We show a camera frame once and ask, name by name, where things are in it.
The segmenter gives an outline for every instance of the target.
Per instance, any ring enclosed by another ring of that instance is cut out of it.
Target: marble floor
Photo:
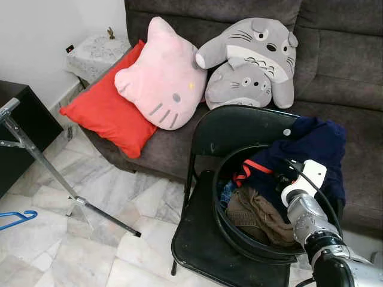
[[[44,154],[79,195],[133,226],[142,237],[89,209],[76,207],[71,217],[65,216],[71,206],[68,194],[34,163],[0,199],[0,212],[38,212],[36,218],[0,231],[0,286],[218,286],[181,267],[176,276],[170,275],[171,238],[180,220],[183,186],[121,171],[78,127],[72,127],[72,134],[69,141],[63,132]],[[0,218],[0,225],[7,220]],[[346,236],[364,243],[359,251],[363,256],[383,249],[379,240]],[[291,268],[289,286],[310,276],[310,266],[301,257]]]

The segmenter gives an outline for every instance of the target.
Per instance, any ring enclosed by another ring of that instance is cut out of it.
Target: white wall
[[[71,0],[1,0],[0,80],[30,85],[51,108],[78,84],[63,70],[65,48],[86,35]]]
[[[88,33],[106,33],[110,26],[116,36],[127,37],[124,0],[74,0],[74,4]]]

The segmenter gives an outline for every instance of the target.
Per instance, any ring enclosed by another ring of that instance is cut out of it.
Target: sofa
[[[299,45],[294,75],[296,115],[333,120],[347,130],[342,163],[346,206],[342,227],[369,236],[383,231],[383,1],[382,0],[125,0],[130,43],[146,40],[149,21],[161,16],[197,47],[238,20],[280,20]],[[119,169],[184,182],[194,128],[208,111],[174,131],[158,130],[142,156],[127,158],[113,143],[84,129]],[[219,159],[201,158],[197,171]]]

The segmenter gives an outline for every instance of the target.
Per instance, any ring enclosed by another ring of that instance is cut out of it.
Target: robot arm
[[[301,173],[320,188],[326,168],[307,160]],[[283,190],[281,197],[294,228],[294,238],[307,253],[317,287],[382,286],[382,270],[343,242],[314,198],[316,189],[302,174]]]

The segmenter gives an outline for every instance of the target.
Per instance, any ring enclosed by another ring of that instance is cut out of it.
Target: hello kitty pillow
[[[114,85],[148,121],[161,129],[178,129],[191,119],[205,89],[206,70],[196,64],[196,52],[193,44],[155,17],[140,57],[116,73]]]

